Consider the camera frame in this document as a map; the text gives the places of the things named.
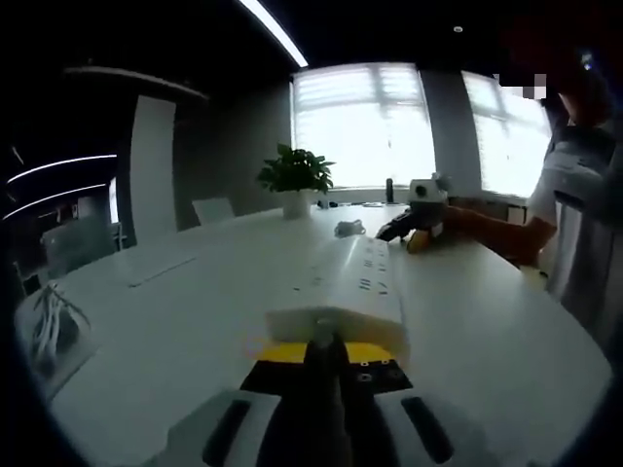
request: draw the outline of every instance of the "green plant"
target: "green plant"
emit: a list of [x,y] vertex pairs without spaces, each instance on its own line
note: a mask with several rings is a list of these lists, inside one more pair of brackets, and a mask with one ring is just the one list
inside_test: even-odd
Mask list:
[[324,156],[315,156],[304,149],[292,149],[285,144],[277,144],[278,159],[266,159],[257,179],[271,192],[318,190],[327,193],[333,188],[331,170]]

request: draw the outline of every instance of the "table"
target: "table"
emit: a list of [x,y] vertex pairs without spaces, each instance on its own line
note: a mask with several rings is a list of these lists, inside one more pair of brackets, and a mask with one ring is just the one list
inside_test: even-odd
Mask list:
[[[311,219],[298,221],[267,211],[73,271],[62,285],[89,316],[100,348],[53,399],[52,413],[91,461],[148,459],[165,446],[168,427],[217,391],[239,386],[254,364],[248,347],[266,337],[271,296],[333,237],[338,221],[361,219],[374,234],[403,209],[314,207]],[[397,241],[389,247],[412,383],[481,427],[500,459],[555,460],[611,379],[597,345],[480,244],[416,256]],[[120,261],[171,251],[195,258],[137,287],[119,280]]]

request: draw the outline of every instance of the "ceiling light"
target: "ceiling light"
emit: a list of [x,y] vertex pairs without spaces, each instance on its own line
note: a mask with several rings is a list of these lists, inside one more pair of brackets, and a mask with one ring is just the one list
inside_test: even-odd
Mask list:
[[281,46],[286,49],[290,56],[303,68],[308,66],[308,62],[301,54],[301,51],[294,45],[292,39],[285,33],[283,28],[275,21],[271,14],[257,0],[238,0],[246,9],[259,19],[271,34],[279,41]]
[[2,220],[5,221],[5,220],[9,219],[11,216],[13,216],[14,214],[17,214],[18,212],[22,211],[23,209],[25,209],[27,207],[30,207],[30,206],[34,206],[35,204],[39,204],[40,202],[47,201],[48,199],[58,198],[58,197],[62,197],[64,195],[70,195],[72,193],[83,192],[84,190],[90,190],[92,188],[100,188],[100,187],[105,187],[105,186],[106,186],[105,183],[100,183],[99,185],[91,185],[90,187],[79,188],[77,190],[70,190],[69,192],[58,193],[57,195],[52,195],[51,197],[39,199],[38,201],[31,202],[31,203],[27,204],[26,206],[22,206],[20,209],[16,209],[15,211],[10,212],[6,216],[4,216],[2,218]]
[[109,155],[106,155],[106,156],[89,156],[87,158],[68,159],[67,161],[58,161],[58,162],[47,163],[46,165],[41,165],[40,167],[31,168],[30,170],[26,170],[25,172],[19,173],[15,177],[10,178],[9,180],[7,180],[7,185],[9,185],[11,182],[13,182],[15,180],[18,180],[19,178],[21,178],[23,176],[28,175],[29,173],[36,172],[36,171],[39,171],[39,170],[43,170],[44,168],[50,168],[50,167],[54,167],[56,165],[62,165],[64,163],[81,162],[81,161],[92,161],[92,160],[95,160],[95,159],[114,159],[116,157],[117,157],[116,154],[109,154]]

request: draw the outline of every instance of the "white power strip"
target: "white power strip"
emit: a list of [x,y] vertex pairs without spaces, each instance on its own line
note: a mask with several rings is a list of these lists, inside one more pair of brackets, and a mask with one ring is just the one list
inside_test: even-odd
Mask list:
[[387,243],[363,235],[336,239],[289,284],[267,314],[275,341],[310,341],[328,320],[345,341],[375,343],[396,357],[407,340]]

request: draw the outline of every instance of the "wall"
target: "wall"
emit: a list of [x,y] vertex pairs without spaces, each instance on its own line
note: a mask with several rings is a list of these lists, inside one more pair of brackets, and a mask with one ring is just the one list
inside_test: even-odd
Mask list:
[[141,95],[132,128],[129,181],[138,244],[175,233],[173,124],[175,104]]
[[451,195],[478,197],[481,194],[478,139],[463,79],[459,72],[422,70],[420,75],[437,171],[451,177]]
[[174,192],[179,230],[199,224],[193,199],[228,198],[237,216],[279,206],[255,180],[277,143],[290,143],[287,83],[244,96],[214,97],[200,115],[176,118]]

